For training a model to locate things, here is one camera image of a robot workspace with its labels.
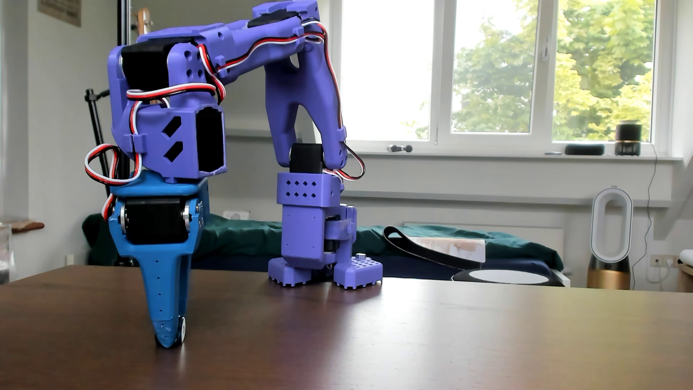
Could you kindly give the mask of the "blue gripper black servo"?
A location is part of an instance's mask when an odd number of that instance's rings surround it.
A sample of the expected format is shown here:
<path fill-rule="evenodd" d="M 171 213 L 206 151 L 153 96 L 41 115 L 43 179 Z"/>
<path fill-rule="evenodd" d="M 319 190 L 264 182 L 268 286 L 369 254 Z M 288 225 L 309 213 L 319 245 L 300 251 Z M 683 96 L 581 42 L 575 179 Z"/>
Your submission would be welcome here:
<path fill-rule="evenodd" d="M 108 224 L 117 252 L 139 255 L 157 345 L 176 347 L 186 335 L 192 254 L 209 218 L 208 179 L 169 183 L 159 173 L 142 172 L 112 193 Z"/>

